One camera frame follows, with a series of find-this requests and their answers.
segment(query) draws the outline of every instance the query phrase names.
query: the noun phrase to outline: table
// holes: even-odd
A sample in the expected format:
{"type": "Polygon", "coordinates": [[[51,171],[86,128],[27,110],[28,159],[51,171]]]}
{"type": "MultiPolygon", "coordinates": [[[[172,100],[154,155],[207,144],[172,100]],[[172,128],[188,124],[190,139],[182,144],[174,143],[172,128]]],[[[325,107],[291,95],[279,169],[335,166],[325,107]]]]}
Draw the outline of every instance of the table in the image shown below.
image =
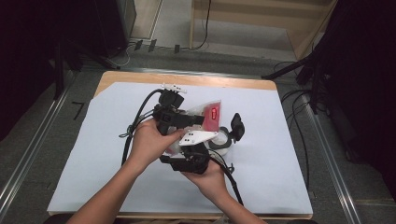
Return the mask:
{"type": "MultiPolygon", "coordinates": [[[[117,172],[124,144],[118,135],[163,82],[188,91],[182,109],[220,99],[222,126],[229,127],[233,114],[240,113],[246,133],[224,159],[235,167],[233,177],[246,208],[262,218],[312,217],[274,82],[126,72],[104,73],[49,204],[50,214],[76,212],[117,172]]],[[[150,100],[145,108],[155,104],[150,100]]],[[[227,187],[233,195],[228,182],[227,187]]],[[[221,211],[179,172],[155,161],[139,176],[120,217],[216,219],[221,211]]]]}
{"type": "MultiPolygon", "coordinates": [[[[320,32],[324,32],[337,0],[212,0],[210,20],[227,21],[287,30],[296,58],[310,52],[320,32]]],[[[208,0],[191,5],[190,47],[194,20],[206,20],[208,0]]]]}

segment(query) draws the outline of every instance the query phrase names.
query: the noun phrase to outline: person's right hand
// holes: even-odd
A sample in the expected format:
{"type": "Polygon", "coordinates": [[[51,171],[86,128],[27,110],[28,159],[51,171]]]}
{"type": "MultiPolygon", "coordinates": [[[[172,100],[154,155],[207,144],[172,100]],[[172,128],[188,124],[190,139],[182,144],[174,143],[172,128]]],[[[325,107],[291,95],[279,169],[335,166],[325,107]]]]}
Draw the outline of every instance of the person's right hand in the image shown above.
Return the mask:
{"type": "Polygon", "coordinates": [[[182,174],[212,202],[229,194],[225,185],[224,173],[213,161],[209,161],[206,171],[201,175],[186,172],[182,172],[182,174]]]}

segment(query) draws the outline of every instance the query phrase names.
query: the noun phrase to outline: floor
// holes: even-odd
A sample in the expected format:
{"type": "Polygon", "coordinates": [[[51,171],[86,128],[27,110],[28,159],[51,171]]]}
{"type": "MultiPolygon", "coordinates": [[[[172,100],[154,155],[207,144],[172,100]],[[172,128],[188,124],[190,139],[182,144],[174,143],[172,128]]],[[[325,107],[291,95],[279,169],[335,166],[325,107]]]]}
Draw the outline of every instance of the floor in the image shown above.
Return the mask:
{"type": "MultiPolygon", "coordinates": [[[[295,61],[290,43],[282,30],[268,28],[264,40],[251,41],[252,46],[241,48],[233,45],[237,42],[238,35],[235,36],[235,39],[221,41],[224,40],[220,37],[221,33],[229,32],[227,27],[234,28],[233,25],[211,22],[208,29],[209,37],[204,49],[186,50],[175,54],[172,49],[175,44],[188,45],[189,39],[186,35],[188,34],[186,31],[190,31],[188,10],[177,10],[177,8],[187,8],[188,2],[163,1],[151,38],[157,39],[157,46],[165,48],[156,48],[152,52],[148,51],[148,46],[142,46],[140,50],[129,48],[128,54],[124,52],[111,60],[118,64],[124,64],[120,68],[123,71],[147,68],[147,71],[156,71],[155,69],[186,73],[193,71],[206,75],[227,74],[244,78],[260,78],[260,75],[271,74],[274,70],[288,65],[288,63],[277,65],[278,63],[295,61]],[[221,29],[224,31],[220,31],[212,37],[214,31],[221,29]],[[264,47],[257,49],[253,44],[264,47]]],[[[244,29],[248,30],[252,27],[235,28],[233,32],[237,33],[238,30],[244,29]]],[[[18,193],[13,195],[13,201],[9,204],[7,213],[0,217],[0,223],[42,223],[48,217],[46,209],[51,195],[56,189],[64,164],[78,136],[78,130],[84,120],[89,101],[105,71],[96,62],[85,60],[84,64],[82,72],[70,75],[69,79],[74,81],[71,82],[62,106],[49,126],[49,131],[42,142],[38,144],[34,160],[28,167],[28,172],[23,176],[18,193]],[[74,118],[78,111],[78,105],[73,102],[85,103],[76,119],[74,118]]],[[[294,73],[290,72],[276,80],[279,97],[288,91],[301,88],[295,83],[294,77],[294,73]]],[[[6,185],[18,166],[25,149],[29,147],[35,130],[39,128],[41,120],[53,104],[53,93],[52,86],[41,95],[10,135],[0,143],[1,186],[6,185]]],[[[293,100],[289,99],[284,104],[285,117],[291,113],[293,100]]],[[[318,223],[396,223],[396,203],[391,199],[380,173],[365,163],[355,164],[348,161],[330,119],[325,113],[319,113],[314,118],[319,120],[320,128],[325,133],[326,144],[323,144],[323,140],[315,131],[315,124],[309,111],[309,109],[305,109],[296,117],[303,132],[308,157],[306,157],[302,138],[295,124],[290,128],[290,135],[295,145],[303,176],[305,179],[308,177],[310,179],[308,192],[314,209],[313,219],[318,223]],[[332,152],[337,168],[357,209],[359,222],[348,220],[347,212],[343,209],[339,192],[335,187],[336,182],[330,172],[331,167],[326,162],[323,147],[328,147],[332,152]],[[309,173],[306,169],[306,160],[308,160],[309,173]]],[[[284,220],[269,220],[269,223],[283,224],[286,222],[284,220]]]]}

